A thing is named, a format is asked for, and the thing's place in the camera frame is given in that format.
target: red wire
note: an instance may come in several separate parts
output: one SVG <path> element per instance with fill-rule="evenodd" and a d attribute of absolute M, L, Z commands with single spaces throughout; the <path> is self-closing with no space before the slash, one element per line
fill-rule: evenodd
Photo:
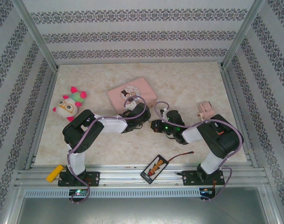
<path fill-rule="evenodd" d="M 176 156 L 173 156 L 171 159 L 168 160 L 168 162 L 170 162 L 171 160 L 173 160 L 174 158 L 180 156 L 180 155 L 187 155 L 187 154 L 193 154 L 194 152 L 193 151 L 190 151 L 190 152 L 187 152 L 187 153 L 182 153 L 182 154 L 178 154 Z"/>

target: plush toy face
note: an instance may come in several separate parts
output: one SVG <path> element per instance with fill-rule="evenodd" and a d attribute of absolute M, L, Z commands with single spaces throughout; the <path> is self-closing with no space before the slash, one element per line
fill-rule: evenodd
<path fill-rule="evenodd" d="M 73 99 L 62 99 L 56 106 L 56 112 L 64 118 L 73 117 L 77 114 L 78 107 Z"/>

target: pink gift box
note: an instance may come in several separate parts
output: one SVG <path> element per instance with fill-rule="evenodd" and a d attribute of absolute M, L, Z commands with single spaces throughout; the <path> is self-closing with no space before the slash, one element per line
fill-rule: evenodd
<path fill-rule="evenodd" d="M 130 96 L 137 95 L 145 99 L 146 105 L 151 108 L 156 104 L 156 94 L 152 88 L 148 85 L 144 78 L 139 78 L 133 82 L 124 84 L 116 89 L 108 92 L 110 102 L 115 108 L 117 113 L 123 113 L 126 111 L 124 108 L 124 102 Z"/>

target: battery pack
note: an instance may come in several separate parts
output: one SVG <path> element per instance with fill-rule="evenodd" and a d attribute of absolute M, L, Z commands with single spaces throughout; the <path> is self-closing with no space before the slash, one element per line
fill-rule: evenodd
<path fill-rule="evenodd" d="M 151 184 L 168 164 L 169 162 L 161 155 L 157 155 L 140 175 L 147 183 Z"/>

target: pink box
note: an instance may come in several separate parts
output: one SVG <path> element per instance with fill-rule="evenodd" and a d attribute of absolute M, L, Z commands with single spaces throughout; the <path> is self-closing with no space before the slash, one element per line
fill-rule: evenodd
<path fill-rule="evenodd" d="M 215 111 L 210 102 L 201 103 L 198 107 L 200 119 L 210 119 L 215 115 Z"/>
<path fill-rule="evenodd" d="M 155 92 L 153 92 L 152 88 L 148 85 L 144 78 L 139 78 L 133 82 L 113 89 L 108 92 L 108 95 L 110 102 L 117 113 L 123 113 L 126 111 L 123 105 L 126 99 L 130 96 L 137 95 L 143 97 L 149 108 L 155 106 L 157 98 Z"/>

